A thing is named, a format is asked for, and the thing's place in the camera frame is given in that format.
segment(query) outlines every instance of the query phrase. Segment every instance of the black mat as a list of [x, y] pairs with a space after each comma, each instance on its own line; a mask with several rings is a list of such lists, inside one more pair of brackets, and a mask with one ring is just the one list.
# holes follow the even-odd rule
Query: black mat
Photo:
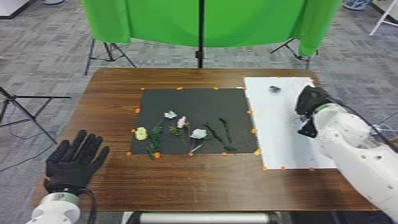
[[[177, 114], [172, 120], [163, 118], [163, 113], [170, 110]], [[168, 133], [168, 127], [175, 127], [181, 116], [186, 116], [190, 132], [197, 128], [206, 129], [202, 124], [207, 123], [223, 142], [236, 149], [234, 153], [252, 153], [257, 148], [257, 141], [252, 134], [252, 119], [247, 111], [248, 105], [241, 89], [145, 90], [135, 128], [143, 127], [149, 132], [156, 123], [163, 120], [163, 134], [159, 137], [161, 154], [186, 154], [193, 147], [193, 142], [186, 138], [188, 143], [184, 145], [181, 139]], [[231, 144], [220, 118], [227, 121]], [[223, 145], [215, 138], [202, 142], [204, 145], [195, 154], [222, 153], [225, 151]], [[138, 141], [133, 136], [133, 154], [147, 153], [145, 148], [149, 143], [149, 139]]]

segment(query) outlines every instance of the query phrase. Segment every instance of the white paper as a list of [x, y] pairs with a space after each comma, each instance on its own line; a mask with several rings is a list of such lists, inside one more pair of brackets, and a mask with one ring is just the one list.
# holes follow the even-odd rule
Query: white paper
[[[332, 160], [319, 153], [314, 139], [296, 133], [302, 122], [294, 104], [307, 85], [312, 85], [309, 78], [245, 78], [262, 165], [268, 169], [335, 168]], [[270, 91], [270, 86], [280, 88], [278, 93]]]

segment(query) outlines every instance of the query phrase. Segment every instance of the black glove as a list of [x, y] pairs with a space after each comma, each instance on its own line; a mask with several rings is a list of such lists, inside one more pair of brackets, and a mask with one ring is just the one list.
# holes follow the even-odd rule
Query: black glove
[[51, 192], [71, 192], [79, 194], [85, 189], [92, 175], [103, 165], [108, 156], [108, 147], [97, 154], [103, 138], [88, 135], [87, 131], [78, 132], [78, 136], [72, 140], [72, 144], [63, 140], [53, 154], [46, 160], [46, 177], [44, 188], [48, 193]]

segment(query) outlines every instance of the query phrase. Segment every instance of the wooden tabletop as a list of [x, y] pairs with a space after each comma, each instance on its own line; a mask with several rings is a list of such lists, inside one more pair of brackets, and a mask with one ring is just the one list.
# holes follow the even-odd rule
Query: wooden tabletop
[[[126, 156], [140, 105], [140, 88], [231, 88], [243, 77], [310, 77], [307, 70], [101, 69], [97, 70], [62, 139], [79, 129], [104, 138], [111, 152], [92, 178], [99, 211], [325, 211], [374, 210], [337, 170], [262, 171], [254, 154]], [[40, 183], [33, 203], [44, 195]]]

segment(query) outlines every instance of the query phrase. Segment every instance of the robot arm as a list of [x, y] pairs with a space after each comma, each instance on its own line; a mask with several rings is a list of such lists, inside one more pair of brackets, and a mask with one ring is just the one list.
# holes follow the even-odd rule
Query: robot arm
[[398, 222], [398, 154], [387, 144], [374, 140], [371, 127], [342, 106], [309, 98], [303, 104], [312, 107], [307, 107], [309, 113], [305, 113], [310, 114], [307, 122], [312, 124], [303, 126], [316, 130], [310, 137], [321, 153], [334, 160], [357, 192]]
[[67, 192], [51, 193], [33, 209], [32, 220], [26, 224], [72, 224], [78, 221], [78, 197]]

